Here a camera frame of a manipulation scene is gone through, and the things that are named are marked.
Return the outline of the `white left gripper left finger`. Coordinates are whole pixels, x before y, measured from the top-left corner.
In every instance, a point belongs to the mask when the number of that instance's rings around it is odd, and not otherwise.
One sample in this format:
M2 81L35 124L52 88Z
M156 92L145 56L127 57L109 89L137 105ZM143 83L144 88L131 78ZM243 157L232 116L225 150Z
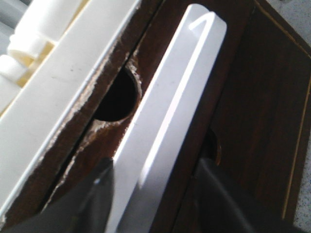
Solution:
M190 4L114 156L113 233L146 233L226 33L226 23Z

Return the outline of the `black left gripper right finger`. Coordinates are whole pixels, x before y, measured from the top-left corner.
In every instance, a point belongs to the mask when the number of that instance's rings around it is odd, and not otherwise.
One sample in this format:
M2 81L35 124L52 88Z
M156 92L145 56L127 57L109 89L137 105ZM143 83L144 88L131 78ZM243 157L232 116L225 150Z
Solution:
M196 205L204 233L300 233L301 229L269 212L212 160L196 169Z

